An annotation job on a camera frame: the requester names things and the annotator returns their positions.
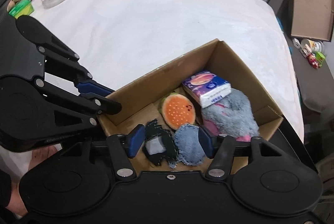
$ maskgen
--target green box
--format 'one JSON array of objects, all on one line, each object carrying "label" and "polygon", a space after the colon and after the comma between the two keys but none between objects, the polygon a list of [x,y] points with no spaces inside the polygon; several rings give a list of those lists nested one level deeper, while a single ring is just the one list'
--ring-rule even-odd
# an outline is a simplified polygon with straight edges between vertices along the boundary
[{"label": "green box", "polygon": [[34,8],[32,7],[30,0],[21,0],[10,10],[9,14],[17,19],[21,15],[30,15],[33,11]]},{"label": "green box", "polygon": [[320,52],[317,52],[315,54],[315,59],[320,63],[320,65],[322,65],[322,63],[324,62],[324,60],[326,59],[325,56],[320,53]]}]

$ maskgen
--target pink fabric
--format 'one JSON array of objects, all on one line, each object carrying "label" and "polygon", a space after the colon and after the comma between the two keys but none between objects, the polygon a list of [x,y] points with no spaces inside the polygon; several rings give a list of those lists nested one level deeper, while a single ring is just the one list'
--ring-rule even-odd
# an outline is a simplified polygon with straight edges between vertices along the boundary
[{"label": "pink fabric", "polygon": [[[203,124],[213,135],[217,136],[221,133],[221,132],[219,132],[217,126],[212,121],[203,120]],[[246,135],[244,137],[238,137],[237,138],[237,141],[250,142],[250,140],[251,140],[250,135]]]}]

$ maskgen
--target white bed sheet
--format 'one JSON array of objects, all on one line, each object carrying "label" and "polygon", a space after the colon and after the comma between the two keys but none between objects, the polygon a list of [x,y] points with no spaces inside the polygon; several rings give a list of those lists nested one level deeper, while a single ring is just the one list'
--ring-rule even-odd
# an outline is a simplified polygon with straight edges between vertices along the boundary
[{"label": "white bed sheet", "polygon": [[[224,40],[304,139],[288,45],[261,0],[65,0],[48,10],[40,0],[32,4],[31,16],[79,54],[94,80],[115,90],[208,41]],[[46,80],[77,93],[67,81]]]}]

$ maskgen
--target blue gripper pad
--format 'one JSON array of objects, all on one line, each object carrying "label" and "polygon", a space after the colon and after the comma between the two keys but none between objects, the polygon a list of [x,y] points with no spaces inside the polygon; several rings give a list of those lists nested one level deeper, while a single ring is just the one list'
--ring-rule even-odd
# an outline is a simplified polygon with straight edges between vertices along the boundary
[{"label": "blue gripper pad", "polygon": [[215,149],[213,147],[213,139],[212,136],[209,134],[208,131],[202,128],[203,126],[199,127],[198,129],[198,141],[202,146],[205,155],[212,159],[215,155]]},{"label": "blue gripper pad", "polygon": [[141,145],[145,140],[145,127],[142,124],[138,124],[127,136],[125,152],[128,158],[136,156]]},{"label": "blue gripper pad", "polygon": [[99,87],[92,83],[78,83],[76,88],[80,93],[95,93],[102,97],[108,96],[110,93],[113,93],[113,90],[107,90],[105,88]]}]

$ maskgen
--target cardboard box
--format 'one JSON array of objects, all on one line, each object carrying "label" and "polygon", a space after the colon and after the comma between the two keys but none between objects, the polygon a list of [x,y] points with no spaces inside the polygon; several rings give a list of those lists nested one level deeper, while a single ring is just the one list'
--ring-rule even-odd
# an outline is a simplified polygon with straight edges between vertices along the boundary
[{"label": "cardboard box", "polygon": [[[181,83],[187,77],[208,70],[229,81],[233,88],[242,91],[250,100],[254,118],[259,125],[260,135],[269,140],[283,118],[282,112],[251,70],[233,50],[223,41],[213,40],[183,56],[151,71],[108,96],[118,101],[123,109],[116,115],[101,115],[99,121],[107,136],[128,134],[137,124],[146,124],[155,118],[168,129],[158,111],[161,98],[180,91]],[[141,171],[183,171],[200,170],[205,172],[210,159],[192,167],[179,163],[176,169],[163,161],[161,166],[154,166],[140,149],[136,157],[130,159],[137,174]],[[247,164],[246,157],[235,157],[232,173]]]}]

